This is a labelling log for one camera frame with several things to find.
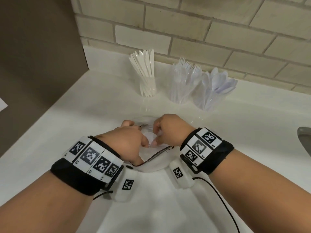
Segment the forearm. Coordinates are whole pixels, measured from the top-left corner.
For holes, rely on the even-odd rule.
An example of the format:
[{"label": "forearm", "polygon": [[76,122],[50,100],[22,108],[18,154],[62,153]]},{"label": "forearm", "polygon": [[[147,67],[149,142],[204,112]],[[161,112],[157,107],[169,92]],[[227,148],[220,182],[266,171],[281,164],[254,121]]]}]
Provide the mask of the forearm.
[{"label": "forearm", "polygon": [[311,232],[311,195],[234,150],[209,175],[254,232]]},{"label": "forearm", "polygon": [[48,171],[0,207],[0,232],[75,232],[92,199]]}]

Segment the wire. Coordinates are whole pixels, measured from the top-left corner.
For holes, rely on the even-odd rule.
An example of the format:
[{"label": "wire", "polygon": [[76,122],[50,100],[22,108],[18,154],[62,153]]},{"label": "wire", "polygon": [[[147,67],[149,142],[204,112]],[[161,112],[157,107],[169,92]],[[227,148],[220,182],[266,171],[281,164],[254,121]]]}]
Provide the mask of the wire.
[{"label": "wire", "polygon": [[104,192],[104,193],[101,193],[101,194],[99,194],[98,196],[96,196],[93,200],[97,199],[98,197],[100,197],[100,196],[102,196],[102,195],[104,195],[104,194],[111,194],[112,192],[113,192],[113,191],[110,190],[110,191],[106,191],[106,192]]},{"label": "wire", "polygon": [[224,204],[224,206],[225,206],[225,208],[227,209],[227,211],[228,211],[228,213],[230,214],[230,216],[231,216],[231,218],[232,218],[232,220],[234,221],[234,224],[235,224],[235,226],[236,226],[236,229],[238,230],[238,233],[240,233],[240,230],[239,230],[239,227],[238,227],[238,224],[236,224],[236,221],[235,221],[235,219],[233,218],[233,216],[232,216],[232,214],[231,214],[231,212],[229,211],[229,209],[227,208],[227,206],[226,206],[226,204],[224,203],[224,201],[222,200],[222,198],[221,198],[221,196],[220,196],[220,194],[217,192],[217,190],[215,189],[215,187],[213,187],[212,186],[212,184],[211,183],[209,183],[207,180],[205,180],[204,178],[201,178],[201,177],[193,177],[192,178],[193,180],[196,180],[196,179],[201,179],[201,180],[203,180],[203,181],[205,181],[207,184],[209,184],[212,188],[213,188],[213,190],[216,192],[216,194],[218,195],[218,197],[220,198],[220,200],[222,201],[222,203]]}]

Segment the sink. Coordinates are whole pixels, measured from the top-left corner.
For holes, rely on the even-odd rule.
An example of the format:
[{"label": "sink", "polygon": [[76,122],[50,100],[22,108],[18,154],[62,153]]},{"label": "sink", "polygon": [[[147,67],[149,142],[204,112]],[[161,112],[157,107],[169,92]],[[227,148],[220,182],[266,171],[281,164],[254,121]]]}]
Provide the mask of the sink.
[{"label": "sink", "polygon": [[297,135],[300,143],[311,156],[311,128],[300,127],[297,129]]}]

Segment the brown wall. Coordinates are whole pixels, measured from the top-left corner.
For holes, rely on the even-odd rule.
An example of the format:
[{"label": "brown wall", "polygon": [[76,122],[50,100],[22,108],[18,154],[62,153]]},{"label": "brown wall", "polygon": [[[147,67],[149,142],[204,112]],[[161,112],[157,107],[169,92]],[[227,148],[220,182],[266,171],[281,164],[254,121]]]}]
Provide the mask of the brown wall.
[{"label": "brown wall", "polygon": [[0,156],[88,68],[70,0],[0,0]]}]

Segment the tile wall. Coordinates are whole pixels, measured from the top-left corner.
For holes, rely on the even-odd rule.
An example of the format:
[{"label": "tile wall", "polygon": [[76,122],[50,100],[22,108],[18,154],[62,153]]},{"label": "tile wall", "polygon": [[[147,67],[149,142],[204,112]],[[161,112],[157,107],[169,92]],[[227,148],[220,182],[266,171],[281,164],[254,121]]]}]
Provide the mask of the tile wall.
[{"label": "tile wall", "polygon": [[311,0],[72,0],[84,45],[311,94]]}]

